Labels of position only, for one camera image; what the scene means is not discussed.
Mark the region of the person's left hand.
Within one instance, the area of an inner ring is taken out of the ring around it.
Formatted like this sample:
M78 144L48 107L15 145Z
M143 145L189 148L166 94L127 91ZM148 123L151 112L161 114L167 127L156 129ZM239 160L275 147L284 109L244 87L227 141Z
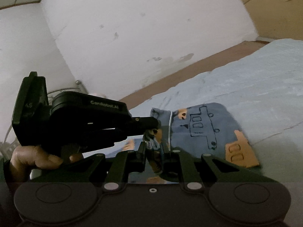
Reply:
M47 154L40 147L18 146L10 159L11 181L13 183L26 182L33 169L57 169L64 161L77 162L83 159L82 154L73 154L68 159Z

